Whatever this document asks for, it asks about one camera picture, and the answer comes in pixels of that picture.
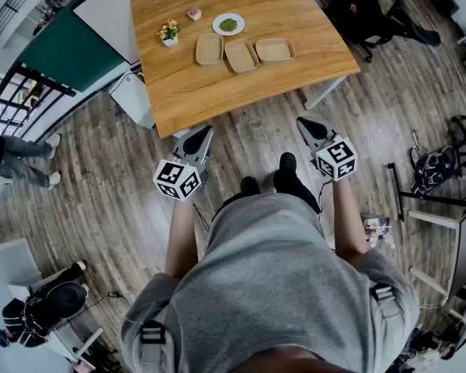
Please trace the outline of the white partition panel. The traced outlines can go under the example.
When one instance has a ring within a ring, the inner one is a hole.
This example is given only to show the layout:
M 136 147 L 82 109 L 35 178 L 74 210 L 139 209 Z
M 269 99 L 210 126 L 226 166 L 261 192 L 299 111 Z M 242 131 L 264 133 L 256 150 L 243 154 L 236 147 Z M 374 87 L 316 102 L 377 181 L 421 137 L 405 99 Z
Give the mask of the white partition panel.
M 130 12 L 131 0 L 83 0 L 74 13 L 127 63 L 139 61 L 134 26 Z

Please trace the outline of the person's black trousers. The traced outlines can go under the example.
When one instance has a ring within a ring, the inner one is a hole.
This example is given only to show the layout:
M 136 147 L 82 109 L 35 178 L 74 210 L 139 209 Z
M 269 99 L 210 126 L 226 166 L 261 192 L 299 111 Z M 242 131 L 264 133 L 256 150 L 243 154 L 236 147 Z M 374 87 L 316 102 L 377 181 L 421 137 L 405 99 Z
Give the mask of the person's black trousers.
M 266 220 L 272 224 L 301 223 L 318 227 L 318 203 L 296 173 L 277 170 L 273 177 L 275 191 L 253 196 L 238 193 L 228 199 L 215 217 L 214 224 L 242 227 Z

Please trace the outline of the person's black shoe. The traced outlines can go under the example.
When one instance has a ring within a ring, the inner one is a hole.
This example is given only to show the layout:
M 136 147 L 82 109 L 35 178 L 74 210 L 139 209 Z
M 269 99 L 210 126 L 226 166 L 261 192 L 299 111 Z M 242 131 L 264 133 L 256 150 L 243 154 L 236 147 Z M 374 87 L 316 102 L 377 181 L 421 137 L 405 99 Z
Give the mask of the person's black shoe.
M 242 179 L 240 183 L 240 191 L 245 196 L 261 194 L 259 184 L 257 183 L 256 179 L 251 176 L 247 176 Z
M 284 152 L 280 156 L 279 170 L 287 171 L 292 174 L 297 172 L 297 160 L 294 154 L 290 152 Z

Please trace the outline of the black office chair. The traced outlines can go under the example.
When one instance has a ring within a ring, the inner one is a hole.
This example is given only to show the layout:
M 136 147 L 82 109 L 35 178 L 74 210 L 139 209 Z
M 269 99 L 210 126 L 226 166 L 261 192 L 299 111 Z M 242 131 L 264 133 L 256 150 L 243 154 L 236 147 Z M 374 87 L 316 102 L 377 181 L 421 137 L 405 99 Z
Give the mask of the black office chair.
M 325 9 L 332 24 L 346 42 L 360 46 L 364 60 L 372 62 L 372 49 L 390 42 L 393 37 L 416 40 L 439 47 L 440 35 L 416 24 L 405 11 L 405 0 L 395 0 L 387 12 L 382 12 L 378 0 L 330 0 Z

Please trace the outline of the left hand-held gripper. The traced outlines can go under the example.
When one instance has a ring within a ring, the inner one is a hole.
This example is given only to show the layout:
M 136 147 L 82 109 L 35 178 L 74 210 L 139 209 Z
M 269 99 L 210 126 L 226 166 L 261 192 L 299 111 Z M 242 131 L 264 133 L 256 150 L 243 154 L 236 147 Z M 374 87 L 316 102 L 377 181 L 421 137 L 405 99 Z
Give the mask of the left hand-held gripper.
M 211 125 L 196 127 L 175 143 L 173 154 L 162 159 L 153 177 L 158 191 L 174 200 L 185 201 L 207 180 L 204 162 L 214 134 Z

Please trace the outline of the box of small items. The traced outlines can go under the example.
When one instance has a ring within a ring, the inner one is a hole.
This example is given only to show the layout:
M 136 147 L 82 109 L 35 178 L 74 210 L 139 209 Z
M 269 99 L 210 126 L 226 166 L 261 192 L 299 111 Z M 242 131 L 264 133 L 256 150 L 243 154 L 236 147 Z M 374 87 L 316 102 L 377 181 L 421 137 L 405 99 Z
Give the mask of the box of small items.
M 371 248 L 376 248 L 381 244 L 395 248 L 394 240 L 391 236 L 391 219 L 380 216 L 362 216 L 364 231 L 367 242 Z

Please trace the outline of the black metal railing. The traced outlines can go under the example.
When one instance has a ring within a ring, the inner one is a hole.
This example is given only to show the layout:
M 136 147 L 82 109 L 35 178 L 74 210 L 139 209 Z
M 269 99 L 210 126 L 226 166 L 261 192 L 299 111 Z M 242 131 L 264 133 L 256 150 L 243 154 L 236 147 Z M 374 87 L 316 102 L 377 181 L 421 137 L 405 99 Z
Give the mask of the black metal railing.
M 25 134 L 35 115 L 65 96 L 74 97 L 76 91 L 20 61 L 14 62 L 0 77 L 0 136 Z

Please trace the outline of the black round-headed robot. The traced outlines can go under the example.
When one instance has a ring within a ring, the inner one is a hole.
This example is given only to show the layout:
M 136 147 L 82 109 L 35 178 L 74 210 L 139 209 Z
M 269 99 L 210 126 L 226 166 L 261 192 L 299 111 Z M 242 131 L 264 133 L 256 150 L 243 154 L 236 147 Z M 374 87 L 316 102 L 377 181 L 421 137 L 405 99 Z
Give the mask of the black round-headed robot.
M 0 329 L 0 347 L 17 343 L 35 348 L 45 344 L 50 332 L 85 304 L 88 287 L 77 282 L 85 269 L 84 261 L 76 261 L 52 281 L 29 289 L 28 298 L 11 300 L 2 310 L 5 327 Z

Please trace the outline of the white round plate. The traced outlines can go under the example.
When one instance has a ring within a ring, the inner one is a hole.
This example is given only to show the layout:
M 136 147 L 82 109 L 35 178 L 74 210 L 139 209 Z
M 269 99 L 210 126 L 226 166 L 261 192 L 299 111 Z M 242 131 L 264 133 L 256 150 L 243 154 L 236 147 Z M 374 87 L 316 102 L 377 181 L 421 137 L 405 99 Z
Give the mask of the white round plate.
M 232 18 L 232 19 L 235 19 L 237 22 L 238 22 L 238 27 L 236 30 L 234 30 L 233 32 L 230 32 L 230 33 L 226 33 L 226 32 L 223 32 L 219 29 L 219 24 L 226 18 Z M 226 37 L 229 37 L 229 36 L 234 36 L 240 32 L 242 32 L 245 28 L 245 20 L 239 15 L 239 14 L 236 14 L 236 13 L 223 13 L 223 14 L 220 14 L 219 16 L 217 16 L 213 22 L 212 22 L 212 28 L 213 28 L 213 31 L 215 33 L 218 33 L 222 36 L 226 36 Z

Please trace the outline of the white table leg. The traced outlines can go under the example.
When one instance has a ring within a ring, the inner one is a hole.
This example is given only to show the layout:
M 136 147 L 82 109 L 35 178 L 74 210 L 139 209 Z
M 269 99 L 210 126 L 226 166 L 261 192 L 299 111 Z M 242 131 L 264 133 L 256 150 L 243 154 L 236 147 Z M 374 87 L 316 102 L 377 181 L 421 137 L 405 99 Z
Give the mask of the white table leg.
M 304 102 L 304 108 L 306 110 L 312 110 L 317 104 L 323 101 L 330 92 L 335 89 L 343 80 L 346 79 L 346 75 L 331 78 L 323 82 L 319 82 L 314 85 L 305 86 L 302 91 L 306 97 Z

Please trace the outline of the beige tray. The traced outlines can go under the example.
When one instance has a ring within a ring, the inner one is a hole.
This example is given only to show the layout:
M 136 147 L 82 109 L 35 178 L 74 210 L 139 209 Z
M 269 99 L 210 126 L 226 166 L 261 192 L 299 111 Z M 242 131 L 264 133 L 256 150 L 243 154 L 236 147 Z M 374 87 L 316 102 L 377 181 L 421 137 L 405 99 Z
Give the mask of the beige tray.
M 224 45 L 224 52 L 236 74 L 249 72 L 259 66 L 257 54 L 251 43 L 246 39 L 227 42 Z
M 196 42 L 196 62 L 207 66 L 218 64 L 224 54 L 224 38 L 218 33 L 199 36 Z
M 296 56 L 294 45 L 286 38 L 258 40 L 255 49 L 263 63 L 289 61 Z

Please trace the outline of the person's grey shirt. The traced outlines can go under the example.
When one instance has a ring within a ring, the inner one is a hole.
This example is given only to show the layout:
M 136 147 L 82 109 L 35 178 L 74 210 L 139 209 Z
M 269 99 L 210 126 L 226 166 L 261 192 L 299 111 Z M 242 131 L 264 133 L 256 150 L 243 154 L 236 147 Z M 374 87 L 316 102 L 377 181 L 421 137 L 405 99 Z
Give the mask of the person's grey shirt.
M 418 317 L 414 287 L 375 249 L 353 266 L 320 225 L 213 223 L 203 259 L 181 281 L 152 277 L 120 347 L 134 373 L 230 373 L 274 347 L 383 373 Z

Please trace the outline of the orange flower plant white pot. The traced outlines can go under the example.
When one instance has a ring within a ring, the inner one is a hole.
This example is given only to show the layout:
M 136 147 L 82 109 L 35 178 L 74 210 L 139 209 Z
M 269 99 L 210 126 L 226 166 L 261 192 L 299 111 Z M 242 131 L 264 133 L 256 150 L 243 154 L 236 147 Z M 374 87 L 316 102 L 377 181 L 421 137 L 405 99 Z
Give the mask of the orange flower plant white pot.
M 180 31 L 178 23 L 174 19 L 168 19 L 160 26 L 157 36 L 163 44 L 171 47 L 178 43 L 178 32 Z

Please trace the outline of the person's left forearm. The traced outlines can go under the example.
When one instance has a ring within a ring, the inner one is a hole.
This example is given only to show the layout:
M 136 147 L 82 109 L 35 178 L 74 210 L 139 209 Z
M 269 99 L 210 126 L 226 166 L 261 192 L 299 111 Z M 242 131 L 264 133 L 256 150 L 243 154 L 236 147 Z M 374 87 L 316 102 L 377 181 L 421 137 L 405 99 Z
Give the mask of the person's left forearm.
M 174 204 L 165 258 L 165 273 L 181 281 L 198 263 L 191 198 Z

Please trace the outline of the person's black left shoe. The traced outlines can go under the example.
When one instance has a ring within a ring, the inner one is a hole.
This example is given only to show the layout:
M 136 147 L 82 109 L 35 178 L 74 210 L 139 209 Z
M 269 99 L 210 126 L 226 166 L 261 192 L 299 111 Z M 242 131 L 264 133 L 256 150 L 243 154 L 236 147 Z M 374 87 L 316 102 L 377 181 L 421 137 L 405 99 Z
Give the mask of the person's black left shoe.
M 245 196 L 261 194 L 259 184 L 257 183 L 256 179 L 251 176 L 247 176 L 242 179 L 240 183 L 240 191 Z

